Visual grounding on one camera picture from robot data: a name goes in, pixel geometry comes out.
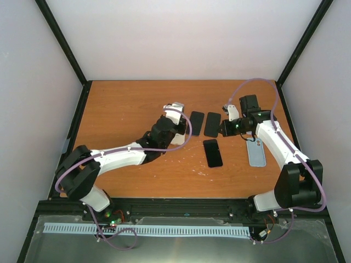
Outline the light blue phone case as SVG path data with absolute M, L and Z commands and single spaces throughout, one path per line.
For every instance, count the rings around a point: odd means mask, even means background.
M 246 146 L 249 165 L 251 167 L 265 167 L 267 162 L 261 139 L 248 140 Z

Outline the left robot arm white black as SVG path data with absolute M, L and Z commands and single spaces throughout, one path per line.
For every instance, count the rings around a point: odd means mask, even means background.
M 181 116 L 175 124 L 166 116 L 157 122 L 140 139 L 122 147 L 90 150 L 85 145 L 75 148 L 55 171 L 55 190 L 65 193 L 72 201 L 90 206 L 101 220 L 113 217 L 114 206 L 107 193 L 95 185 L 97 177 L 109 171 L 131 165 L 143 165 L 170 151 L 169 145 L 177 135 L 184 137 L 191 129 L 190 119 Z

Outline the blue-edged black smartphone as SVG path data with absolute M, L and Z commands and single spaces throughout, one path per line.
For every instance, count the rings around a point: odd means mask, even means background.
M 192 136 L 199 136 L 203 124 L 205 114 L 203 112 L 193 111 L 190 115 L 190 122 L 192 126 Z

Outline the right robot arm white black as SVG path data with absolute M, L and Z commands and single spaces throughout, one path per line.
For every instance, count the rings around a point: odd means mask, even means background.
M 294 145 L 274 111 L 261 109 L 255 95 L 243 96 L 239 102 L 240 108 L 231 103 L 223 106 L 228 119 L 222 121 L 219 133 L 228 137 L 250 132 L 254 139 L 265 144 L 280 168 L 274 189 L 253 196 L 255 210 L 297 209 L 315 213 L 324 210 L 326 195 L 322 188 L 321 162 L 310 159 Z

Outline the beige phone case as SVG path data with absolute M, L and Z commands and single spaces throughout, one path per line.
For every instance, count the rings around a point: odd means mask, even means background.
M 171 145 L 182 145 L 185 142 L 185 135 L 183 134 L 176 134 L 171 141 Z

